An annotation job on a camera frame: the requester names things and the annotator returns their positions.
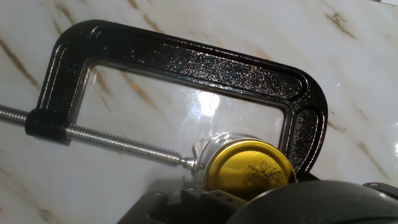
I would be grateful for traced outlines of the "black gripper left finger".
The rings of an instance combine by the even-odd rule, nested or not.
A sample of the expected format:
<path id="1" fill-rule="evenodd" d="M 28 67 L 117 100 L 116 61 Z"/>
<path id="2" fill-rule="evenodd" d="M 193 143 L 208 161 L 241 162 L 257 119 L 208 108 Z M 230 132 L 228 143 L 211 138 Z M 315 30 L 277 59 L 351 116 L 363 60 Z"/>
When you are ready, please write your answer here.
<path id="1" fill-rule="evenodd" d="M 173 193 L 144 194 L 118 224 L 226 223 L 245 200 L 222 190 L 188 186 Z"/>

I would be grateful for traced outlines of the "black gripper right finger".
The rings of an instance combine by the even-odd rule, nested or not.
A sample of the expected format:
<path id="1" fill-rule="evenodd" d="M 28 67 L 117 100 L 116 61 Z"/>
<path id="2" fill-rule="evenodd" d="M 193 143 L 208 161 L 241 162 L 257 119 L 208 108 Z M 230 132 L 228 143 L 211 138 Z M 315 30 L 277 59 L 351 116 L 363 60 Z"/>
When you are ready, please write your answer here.
<path id="1" fill-rule="evenodd" d="M 302 172 L 297 174 L 298 182 L 320 180 L 318 177 L 314 176 L 310 172 Z M 385 184 L 382 182 L 368 182 L 363 184 L 363 187 L 367 187 L 380 192 L 382 195 L 387 195 L 395 200 L 397 200 L 397 187 Z"/>

